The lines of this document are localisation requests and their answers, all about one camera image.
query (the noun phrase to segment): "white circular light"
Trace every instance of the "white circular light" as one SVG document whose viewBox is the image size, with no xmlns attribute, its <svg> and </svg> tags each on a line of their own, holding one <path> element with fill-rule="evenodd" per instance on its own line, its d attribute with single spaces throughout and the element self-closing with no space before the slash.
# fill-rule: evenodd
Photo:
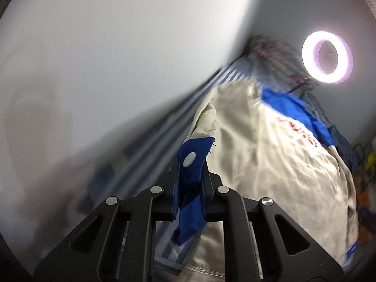
<svg viewBox="0 0 376 282">
<path fill-rule="evenodd" d="M 323 71 L 318 59 L 320 48 L 326 41 L 330 41 L 333 44 L 338 55 L 337 67 L 330 74 L 326 74 Z M 321 82 L 331 82 L 333 84 L 344 82 L 350 76 L 353 67 L 351 50 L 345 40 L 337 35 L 323 31 L 312 33 L 307 37 L 303 44 L 302 58 L 308 73 Z"/>
</svg>

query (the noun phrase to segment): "white wall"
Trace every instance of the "white wall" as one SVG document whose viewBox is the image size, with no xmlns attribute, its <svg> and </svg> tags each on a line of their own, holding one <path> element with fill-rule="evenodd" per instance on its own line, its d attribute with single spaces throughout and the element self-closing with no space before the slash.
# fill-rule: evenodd
<svg viewBox="0 0 376 282">
<path fill-rule="evenodd" d="M 0 230 L 28 270 L 93 171 L 74 155 L 236 58 L 257 2 L 11 1 L 0 20 Z M 51 228 L 35 239 L 41 220 Z"/>
<path fill-rule="evenodd" d="M 321 84 L 315 95 L 351 142 L 376 134 L 376 18 L 364 0 L 263 0 L 253 33 L 274 35 L 302 49 L 308 35 L 328 31 L 349 44 L 353 72 L 342 84 Z"/>
</svg>

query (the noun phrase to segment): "triangular cutout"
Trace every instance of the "triangular cutout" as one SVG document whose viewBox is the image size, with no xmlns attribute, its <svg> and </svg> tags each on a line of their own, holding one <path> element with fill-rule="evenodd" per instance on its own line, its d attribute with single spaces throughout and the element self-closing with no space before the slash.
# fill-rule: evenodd
<svg viewBox="0 0 376 282">
<path fill-rule="evenodd" d="M 289 255 L 295 255 L 309 248 L 309 242 L 283 216 L 276 215 L 274 219 Z"/>
<path fill-rule="evenodd" d="M 95 217 L 89 225 L 72 241 L 70 247 L 79 252 L 88 254 L 97 237 L 103 216 Z"/>
</svg>

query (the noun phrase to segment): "clothing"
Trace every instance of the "clothing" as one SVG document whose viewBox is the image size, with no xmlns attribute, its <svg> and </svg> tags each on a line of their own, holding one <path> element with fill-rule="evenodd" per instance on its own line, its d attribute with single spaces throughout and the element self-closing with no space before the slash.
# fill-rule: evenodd
<svg viewBox="0 0 376 282">
<path fill-rule="evenodd" d="M 351 173 L 324 126 L 291 95 L 252 80 L 210 91 L 189 138 L 214 137 L 206 160 L 243 197 L 271 197 L 340 264 L 358 237 Z M 208 223 L 178 281 L 224 281 L 223 229 Z"/>
</svg>

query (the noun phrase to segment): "glowing ring light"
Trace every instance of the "glowing ring light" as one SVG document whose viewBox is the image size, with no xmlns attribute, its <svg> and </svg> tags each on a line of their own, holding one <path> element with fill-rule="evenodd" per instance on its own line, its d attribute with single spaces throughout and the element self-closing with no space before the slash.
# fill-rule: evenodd
<svg viewBox="0 0 376 282">
<path fill-rule="evenodd" d="M 337 67 L 330 74 L 323 71 L 318 59 L 320 48 L 326 41 L 333 44 L 338 55 Z M 303 44 L 302 58 L 308 73 L 321 82 L 344 82 L 350 76 L 353 67 L 351 50 L 345 40 L 328 32 L 319 31 L 309 35 Z"/>
</svg>

